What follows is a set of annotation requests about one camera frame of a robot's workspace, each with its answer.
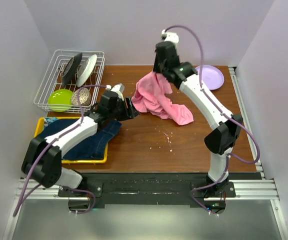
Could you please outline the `pink t-shirt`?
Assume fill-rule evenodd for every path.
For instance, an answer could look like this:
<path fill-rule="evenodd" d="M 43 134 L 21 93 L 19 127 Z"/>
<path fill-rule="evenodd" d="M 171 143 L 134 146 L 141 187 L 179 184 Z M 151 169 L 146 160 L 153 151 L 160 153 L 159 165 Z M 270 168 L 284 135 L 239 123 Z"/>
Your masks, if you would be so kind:
<path fill-rule="evenodd" d="M 179 126 L 194 121 L 192 112 L 183 104 L 174 104 L 167 97 L 172 88 L 166 77 L 151 71 L 136 83 L 132 104 L 140 113 L 151 113 L 163 120 L 171 119 Z"/>

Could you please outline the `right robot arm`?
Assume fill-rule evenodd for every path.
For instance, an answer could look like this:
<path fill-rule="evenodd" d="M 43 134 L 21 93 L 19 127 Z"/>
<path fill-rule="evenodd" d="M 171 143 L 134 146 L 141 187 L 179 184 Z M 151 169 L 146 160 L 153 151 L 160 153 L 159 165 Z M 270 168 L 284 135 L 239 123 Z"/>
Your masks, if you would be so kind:
<path fill-rule="evenodd" d="M 204 139 L 211 156 L 206 189 L 211 196 L 219 196 L 227 184 L 229 154 L 239 137 L 243 118 L 218 101 L 199 80 L 200 75 L 192 64 L 180 62 L 174 43 L 159 42 L 155 46 L 155 53 L 154 71 L 184 93 L 210 125 L 212 131 Z"/>

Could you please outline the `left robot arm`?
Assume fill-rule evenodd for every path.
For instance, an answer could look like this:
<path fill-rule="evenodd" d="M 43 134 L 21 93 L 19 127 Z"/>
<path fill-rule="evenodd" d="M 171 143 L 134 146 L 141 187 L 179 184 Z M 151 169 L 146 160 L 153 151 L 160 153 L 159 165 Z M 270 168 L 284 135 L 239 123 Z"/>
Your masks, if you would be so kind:
<path fill-rule="evenodd" d="M 126 121 L 139 115 L 130 97 L 107 91 L 94 109 L 86 112 L 62 131 L 42 138 L 33 138 L 28 146 L 21 170 L 27 179 L 34 179 L 46 188 L 54 185 L 68 187 L 76 196 L 87 191 L 81 174 L 62 167 L 62 158 L 73 147 L 95 135 L 111 120 Z"/>

